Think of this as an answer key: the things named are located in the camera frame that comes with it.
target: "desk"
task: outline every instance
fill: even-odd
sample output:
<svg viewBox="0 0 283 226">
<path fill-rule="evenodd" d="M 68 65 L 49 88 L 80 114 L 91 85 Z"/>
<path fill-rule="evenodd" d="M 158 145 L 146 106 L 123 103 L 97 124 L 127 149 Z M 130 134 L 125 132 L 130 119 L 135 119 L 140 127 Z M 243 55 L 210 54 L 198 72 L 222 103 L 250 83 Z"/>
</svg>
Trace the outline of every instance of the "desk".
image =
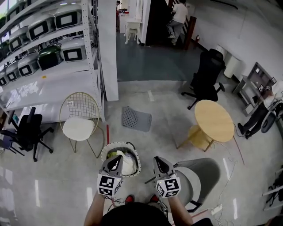
<svg viewBox="0 0 283 226">
<path fill-rule="evenodd" d="M 140 20 L 136 20 L 135 18 L 129 18 L 126 20 L 126 42 L 125 44 L 128 44 L 129 38 L 130 38 L 130 29 L 136 29 L 137 30 L 137 43 L 139 44 L 138 40 L 141 35 L 141 24 L 142 22 Z"/>
<path fill-rule="evenodd" d="M 233 121 L 218 103 L 210 100 L 198 102 L 195 118 L 198 124 L 191 127 L 188 138 L 177 149 L 190 141 L 194 146 L 207 151 L 214 141 L 228 142 L 232 139 Z"/>
<path fill-rule="evenodd" d="M 242 80 L 233 90 L 233 94 L 242 97 L 242 101 L 246 105 L 245 113 L 246 115 L 251 115 L 257 109 L 258 104 L 264 100 L 264 96 L 262 96 L 263 93 L 260 93 L 258 88 L 261 85 L 266 87 L 273 86 L 274 84 L 272 77 L 256 62 L 250 74 L 248 76 L 242 76 Z M 260 101 L 255 103 L 252 99 L 253 96 L 257 96 Z"/>
</svg>

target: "red shoe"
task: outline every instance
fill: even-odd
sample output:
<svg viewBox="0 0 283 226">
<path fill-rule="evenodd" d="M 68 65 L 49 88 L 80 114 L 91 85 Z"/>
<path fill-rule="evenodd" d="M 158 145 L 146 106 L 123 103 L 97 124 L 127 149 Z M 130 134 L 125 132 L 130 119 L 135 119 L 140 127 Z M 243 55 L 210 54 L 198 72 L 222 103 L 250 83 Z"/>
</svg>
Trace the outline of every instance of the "red shoe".
<svg viewBox="0 0 283 226">
<path fill-rule="evenodd" d="M 129 203 L 134 203 L 134 196 L 133 195 L 129 195 L 128 197 L 126 197 L 125 205 L 129 204 Z"/>
<path fill-rule="evenodd" d="M 158 203 L 158 197 L 156 195 L 153 195 L 151 198 L 150 198 L 150 203 Z"/>
</svg>

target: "shoe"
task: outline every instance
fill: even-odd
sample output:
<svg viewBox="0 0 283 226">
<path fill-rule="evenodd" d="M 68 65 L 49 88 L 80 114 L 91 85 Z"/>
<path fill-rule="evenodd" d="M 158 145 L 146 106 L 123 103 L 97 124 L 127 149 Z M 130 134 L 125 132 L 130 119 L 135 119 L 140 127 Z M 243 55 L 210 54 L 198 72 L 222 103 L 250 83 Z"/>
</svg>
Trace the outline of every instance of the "shoe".
<svg viewBox="0 0 283 226">
<path fill-rule="evenodd" d="M 158 197 L 156 195 L 153 195 L 150 200 L 149 200 L 150 203 L 158 203 Z"/>
<path fill-rule="evenodd" d="M 133 195 L 129 195 L 128 197 L 126 197 L 125 205 L 127 205 L 129 203 L 134 203 L 134 196 Z"/>
<path fill-rule="evenodd" d="M 241 134 L 244 135 L 244 134 L 245 134 L 245 129 L 244 129 L 244 127 L 242 126 L 241 123 L 238 123 L 238 128 L 239 128 Z"/>
<path fill-rule="evenodd" d="M 246 137 L 246 139 L 252 137 L 252 134 L 251 134 L 251 132 L 249 130 L 246 132 L 245 137 Z"/>
</svg>

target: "metal shelving unit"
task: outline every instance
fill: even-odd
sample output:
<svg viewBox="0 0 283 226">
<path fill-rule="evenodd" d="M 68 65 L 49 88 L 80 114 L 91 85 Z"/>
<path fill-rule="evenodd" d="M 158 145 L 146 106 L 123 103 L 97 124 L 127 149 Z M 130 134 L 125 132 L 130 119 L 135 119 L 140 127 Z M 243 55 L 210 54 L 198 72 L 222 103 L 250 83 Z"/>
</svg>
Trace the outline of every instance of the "metal shelving unit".
<svg viewBox="0 0 283 226">
<path fill-rule="evenodd" d="M 32 12 L 35 12 L 36 9 L 44 5 L 50 5 L 52 2 L 54 1 L 37 0 L 17 14 L 13 18 L 13 21 L 6 23 L 5 26 L 0 29 L 0 34 L 4 35 L 7 30 L 11 29 L 12 25 L 15 25 L 16 21 L 22 21 L 27 18 L 27 15 L 30 16 Z M 41 43 L 79 31 L 83 31 L 84 34 L 87 59 L 75 62 L 63 61 L 55 67 L 44 71 L 39 69 L 30 76 L 21 77 L 4 86 L 3 90 L 0 90 L 0 95 L 4 96 L 4 99 L 8 101 L 0 107 L 6 113 L 9 110 L 23 109 L 21 113 L 22 116 L 29 114 L 30 109 L 35 106 L 36 113 L 43 115 L 43 123 L 58 122 L 61 104 L 65 98 L 74 92 L 85 92 L 96 100 L 100 118 L 103 122 L 105 121 L 104 91 L 101 90 L 100 75 L 102 72 L 100 71 L 99 47 L 93 47 L 91 45 L 91 36 L 93 35 L 94 38 L 98 37 L 97 24 L 95 24 L 93 16 L 91 15 L 88 0 L 81 0 L 81 7 L 82 24 L 57 30 L 42 38 L 31 41 L 0 62 L 0 66 L 3 66 L 14 57 Z M 63 115 L 61 120 L 68 118 L 69 110 L 67 106 L 63 107 L 61 115 Z"/>
</svg>

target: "black office chair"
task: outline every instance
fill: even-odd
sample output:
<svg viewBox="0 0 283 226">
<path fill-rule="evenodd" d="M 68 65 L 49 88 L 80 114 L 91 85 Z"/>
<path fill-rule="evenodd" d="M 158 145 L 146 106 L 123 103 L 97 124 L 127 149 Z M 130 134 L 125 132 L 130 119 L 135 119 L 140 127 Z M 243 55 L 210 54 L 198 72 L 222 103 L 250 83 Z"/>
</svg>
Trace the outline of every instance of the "black office chair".
<svg viewBox="0 0 283 226">
<path fill-rule="evenodd" d="M 210 53 L 210 55 L 211 55 L 212 58 L 217 59 L 217 60 L 220 60 L 220 61 L 223 60 L 223 54 L 222 54 L 221 52 L 219 52 L 218 50 L 216 50 L 216 49 L 210 49 L 210 50 L 209 50 L 209 53 Z"/>
<path fill-rule="evenodd" d="M 53 153 L 53 149 L 44 144 L 43 136 L 47 132 L 54 132 L 54 130 L 49 127 L 44 132 L 41 132 L 40 125 L 42 121 L 42 115 L 34 114 L 35 107 L 31 108 L 31 112 L 29 115 L 24 115 L 20 121 L 19 126 L 13 120 L 13 115 L 15 111 L 12 111 L 10 117 L 8 119 L 8 124 L 12 122 L 14 127 L 16 128 L 16 133 L 13 133 L 8 130 L 1 130 L 0 134 L 5 136 L 9 136 L 12 138 L 12 142 L 17 143 L 20 146 L 20 150 L 31 151 L 34 150 L 33 159 L 34 162 L 37 162 L 36 150 L 38 143 L 41 143 L 44 147 L 46 147 L 50 153 Z"/>
<path fill-rule="evenodd" d="M 222 83 L 219 83 L 219 88 L 216 90 L 214 84 L 216 79 L 223 69 L 224 61 L 216 59 L 210 52 L 202 52 L 200 55 L 199 71 L 194 74 L 194 79 L 191 83 L 193 86 L 194 94 L 183 92 L 185 94 L 196 98 L 195 102 L 188 106 L 190 110 L 198 101 L 211 100 L 216 102 L 218 100 L 217 93 L 222 90 L 225 92 L 225 88 Z"/>
<path fill-rule="evenodd" d="M 15 129 L 7 129 L 7 131 L 10 131 L 12 133 L 15 133 Z M 23 153 L 18 151 L 12 146 L 13 142 L 9 136 L 3 136 L 3 139 L 0 139 L 0 147 L 4 148 L 5 150 L 10 150 L 14 154 L 19 153 L 22 156 L 25 156 Z"/>
</svg>

